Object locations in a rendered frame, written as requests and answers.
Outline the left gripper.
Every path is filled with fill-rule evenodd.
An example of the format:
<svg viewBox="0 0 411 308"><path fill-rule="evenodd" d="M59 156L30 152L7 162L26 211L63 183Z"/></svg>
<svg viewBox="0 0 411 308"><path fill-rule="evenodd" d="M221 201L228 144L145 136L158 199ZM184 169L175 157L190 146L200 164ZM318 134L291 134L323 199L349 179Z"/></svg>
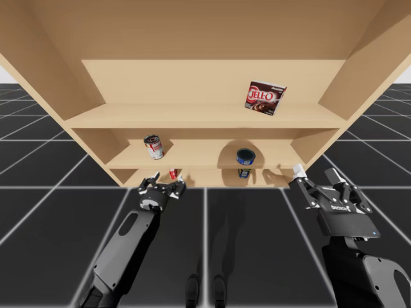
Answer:
<svg viewBox="0 0 411 308"><path fill-rule="evenodd" d="M170 198L179 199L186 190L185 181L179 179L170 184L160 184L161 191L155 189L147 190L148 186L156 187L160 172L154 176L144 178L138 187L141 195L140 207L144 210L164 211Z"/></svg>

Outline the pale wooden shelf unit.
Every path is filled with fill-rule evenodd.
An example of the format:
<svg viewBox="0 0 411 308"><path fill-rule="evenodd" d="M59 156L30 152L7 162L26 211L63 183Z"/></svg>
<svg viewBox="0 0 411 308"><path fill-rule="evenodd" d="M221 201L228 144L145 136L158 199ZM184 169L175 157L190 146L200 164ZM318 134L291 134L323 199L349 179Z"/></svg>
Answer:
<svg viewBox="0 0 411 308"><path fill-rule="evenodd" d="M0 65L122 187L285 187L411 65L411 0L0 0Z"/></svg>

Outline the red and white can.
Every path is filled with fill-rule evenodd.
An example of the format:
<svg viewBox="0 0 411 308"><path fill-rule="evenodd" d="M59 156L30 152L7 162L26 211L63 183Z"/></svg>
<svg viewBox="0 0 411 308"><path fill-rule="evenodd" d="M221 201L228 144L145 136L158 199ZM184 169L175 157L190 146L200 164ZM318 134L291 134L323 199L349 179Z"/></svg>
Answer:
<svg viewBox="0 0 411 308"><path fill-rule="evenodd" d="M144 145L146 146L150 157L154 160L159 160L164 156L163 146L158 135L148 135L144 138Z"/></svg>

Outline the brown and white carton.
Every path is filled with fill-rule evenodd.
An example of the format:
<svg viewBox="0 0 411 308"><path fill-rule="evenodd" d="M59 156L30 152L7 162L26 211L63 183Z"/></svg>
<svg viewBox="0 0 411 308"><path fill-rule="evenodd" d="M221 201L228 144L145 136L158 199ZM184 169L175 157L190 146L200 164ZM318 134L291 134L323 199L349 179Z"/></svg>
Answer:
<svg viewBox="0 0 411 308"><path fill-rule="evenodd" d="M253 80L250 83L245 108L273 116L287 87Z"/></svg>

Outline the blue flat can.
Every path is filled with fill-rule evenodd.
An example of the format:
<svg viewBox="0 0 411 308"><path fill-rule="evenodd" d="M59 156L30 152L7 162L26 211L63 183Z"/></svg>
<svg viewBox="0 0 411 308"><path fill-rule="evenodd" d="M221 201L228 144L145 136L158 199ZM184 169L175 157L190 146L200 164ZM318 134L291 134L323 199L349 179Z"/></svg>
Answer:
<svg viewBox="0 0 411 308"><path fill-rule="evenodd" d="M236 152L237 162L244 166L253 164L255 158L256 154L248 148L241 148Z"/></svg>

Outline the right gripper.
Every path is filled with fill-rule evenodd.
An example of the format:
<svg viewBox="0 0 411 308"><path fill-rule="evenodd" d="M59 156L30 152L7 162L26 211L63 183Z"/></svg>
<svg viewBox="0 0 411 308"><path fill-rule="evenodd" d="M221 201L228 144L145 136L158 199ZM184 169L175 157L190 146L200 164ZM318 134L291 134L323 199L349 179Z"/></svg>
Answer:
<svg viewBox="0 0 411 308"><path fill-rule="evenodd" d="M308 179L301 164L292 169L292 181L288 186L306 209L317 209L317 221L325 236L363 239L381 236L369 216L373 211L364 194L342 178L335 168L325 171L333 189L326 189L322 194Z"/></svg>

